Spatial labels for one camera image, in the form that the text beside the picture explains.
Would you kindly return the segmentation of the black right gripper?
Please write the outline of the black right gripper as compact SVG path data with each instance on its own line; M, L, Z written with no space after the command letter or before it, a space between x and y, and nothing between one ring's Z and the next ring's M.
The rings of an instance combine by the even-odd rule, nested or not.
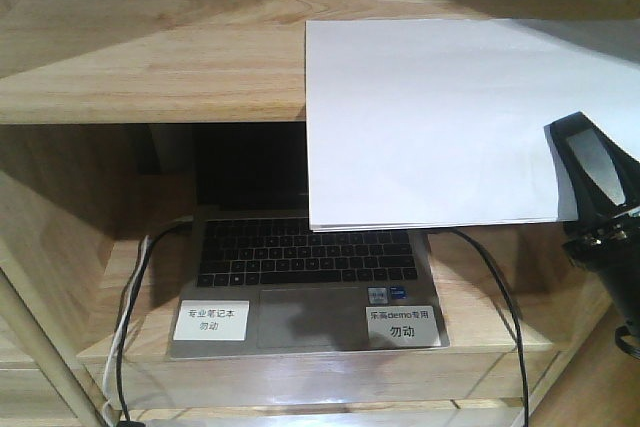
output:
M596 274L623 318L616 346L639 355L639 161L587 116L570 114L545 127L559 190L576 220L563 245L573 265ZM586 226L581 222L603 222Z

